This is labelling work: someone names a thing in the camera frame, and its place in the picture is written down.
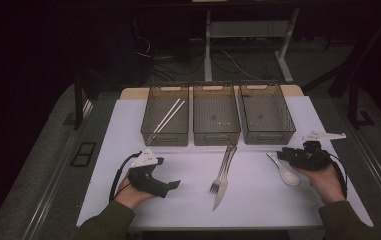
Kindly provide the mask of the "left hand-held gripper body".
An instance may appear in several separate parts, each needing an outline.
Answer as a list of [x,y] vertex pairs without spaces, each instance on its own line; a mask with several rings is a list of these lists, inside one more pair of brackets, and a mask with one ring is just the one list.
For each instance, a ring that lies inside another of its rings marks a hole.
[[163,162],[164,159],[156,157],[150,147],[146,148],[131,164],[128,173],[131,185],[137,190],[165,198],[170,190],[169,185],[152,176],[155,168]]

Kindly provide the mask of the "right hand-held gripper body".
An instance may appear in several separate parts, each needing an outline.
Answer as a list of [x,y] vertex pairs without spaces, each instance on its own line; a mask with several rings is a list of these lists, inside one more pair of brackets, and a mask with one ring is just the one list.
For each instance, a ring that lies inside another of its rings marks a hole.
[[322,149],[321,141],[345,139],[344,133],[326,133],[312,131],[302,138],[303,148],[294,149],[289,164],[307,171],[319,171],[334,165],[331,154]]

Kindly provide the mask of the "white ceramic spoon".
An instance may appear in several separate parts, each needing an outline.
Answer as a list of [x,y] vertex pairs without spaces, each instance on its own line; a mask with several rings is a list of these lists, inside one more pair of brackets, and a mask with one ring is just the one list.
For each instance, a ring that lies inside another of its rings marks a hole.
[[267,156],[274,161],[276,164],[278,171],[280,173],[280,176],[284,183],[286,183],[289,186],[297,186],[300,184],[299,177],[291,172],[289,169],[287,169],[278,159],[277,155],[274,153],[267,153]]

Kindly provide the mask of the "smoky transparent plastic bin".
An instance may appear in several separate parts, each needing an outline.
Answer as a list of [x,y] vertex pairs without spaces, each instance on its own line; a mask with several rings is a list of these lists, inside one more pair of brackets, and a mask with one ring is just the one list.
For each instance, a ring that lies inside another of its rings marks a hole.
[[234,86],[202,82],[193,86],[193,133],[197,146],[236,145],[241,132]]
[[238,103],[246,144],[287,145],[296,132],[278,84],[241,81]]
[[187,146],[188,86],[186,84],[152,85],[140,132],[147,146]]

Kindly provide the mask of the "steel table knife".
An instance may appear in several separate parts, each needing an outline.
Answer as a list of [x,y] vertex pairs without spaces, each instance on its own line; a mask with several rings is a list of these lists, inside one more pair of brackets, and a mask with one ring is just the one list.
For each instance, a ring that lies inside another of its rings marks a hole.
[[221,203],[221,201],[225,195],[225,192],[227,190],[227,187],[228,187],[228,172],[229,172],[229,168],[230,168],[232,159],[234,157],[234,154],[237,151],[236,145],[231,145],[231,147],[232,147],[231,153],[228,157],[228,161],[226,163],[224,173],[221,176],[219,190],[216,194],[214,194],[215,200],[214,200],[213,207],[212,207],[213,211],[215,211],[218,208],[218,206],[220,205],[220,203]]

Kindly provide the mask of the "person's left hand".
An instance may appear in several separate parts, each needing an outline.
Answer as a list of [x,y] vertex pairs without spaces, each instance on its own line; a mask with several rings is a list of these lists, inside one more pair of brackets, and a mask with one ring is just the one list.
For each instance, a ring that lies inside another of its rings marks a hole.
[[114,200],[130,209],[135,209],[141,203],[151,198],[154,198],[154,195],[134,188],[130,181],[124,178],[118,186]]

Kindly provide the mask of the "steel fork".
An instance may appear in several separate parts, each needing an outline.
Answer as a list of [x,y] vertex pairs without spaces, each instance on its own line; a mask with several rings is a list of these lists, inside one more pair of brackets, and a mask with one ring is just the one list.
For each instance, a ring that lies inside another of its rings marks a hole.
[[217,175],[217,178],[212,182],[211,187],[210,187],[210,193],[212,193],[212,194],[216,194],[218,192],[218,190],[219,190],[221,176],[224,173],[225,166],[226,166],[226,163],[228,161],[228,157],[229,157],[229,155],[231,153],[231,150],[232,150],[231,146],[228,146],[226,148],[226,151],[225,151],[225,154],[224,154],[224,157],[223,157],[223,160],[222,160],[222,164],[221,164],[221,167],[219,169],[219,173]]

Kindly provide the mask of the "black metal stand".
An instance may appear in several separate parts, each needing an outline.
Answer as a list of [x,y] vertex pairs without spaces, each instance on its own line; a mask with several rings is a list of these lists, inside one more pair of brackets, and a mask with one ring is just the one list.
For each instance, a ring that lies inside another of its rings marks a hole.
[[83,122],[83,88],[80,77],[80,72],[74,73],[74,106],[75,112],[73,117],[67,117],[65,119],[66,125],[74,125],[74,129],[77,130]]
[[364,35],[354,46],[347,59],[317,79],[302,87],[304,92],[335,77],[328,90],[333,98],[340,98],[349,90],[348,120],[358,129],[361,125],[372,125],[366,113],[364,120],[358,119],[359,90],[364,88],[381,109],[381,19],[378,25]]

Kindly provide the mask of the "metal floor rail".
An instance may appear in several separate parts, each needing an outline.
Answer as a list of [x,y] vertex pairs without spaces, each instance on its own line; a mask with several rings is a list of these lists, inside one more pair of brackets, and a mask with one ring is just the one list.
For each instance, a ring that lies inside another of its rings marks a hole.
[[71,240],[77,232],[76,222],[93,170],[91,165],[73,163],[83,143],[78,132],[65,143],[21,240]]
[[378,158],[374,155],[371,148],[368,146],[367,141],[361,134],[361,132],[355,128],[349,128],[350,135],[354,138],[355,142],[358,145],[358,148],[362,152],[366,164],[372,173],[376,183],[378,184],[381,190],[381,165],[379,163]]

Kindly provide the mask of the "white metal table frame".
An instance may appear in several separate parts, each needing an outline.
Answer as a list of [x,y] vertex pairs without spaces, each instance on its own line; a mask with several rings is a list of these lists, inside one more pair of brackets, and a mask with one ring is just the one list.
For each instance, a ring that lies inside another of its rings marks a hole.
[[212,21],[211,11],[206,12],[205,24],[205,54],[204,77],[206,81],[213,80],[211,61],[211,39],[219,38],[281,38],[281,48],[274,52],[279,69],[287,83],[294,79],[286,63],[286,53],[296,26],[300,9],[295,8],[288,20],[260,21]]

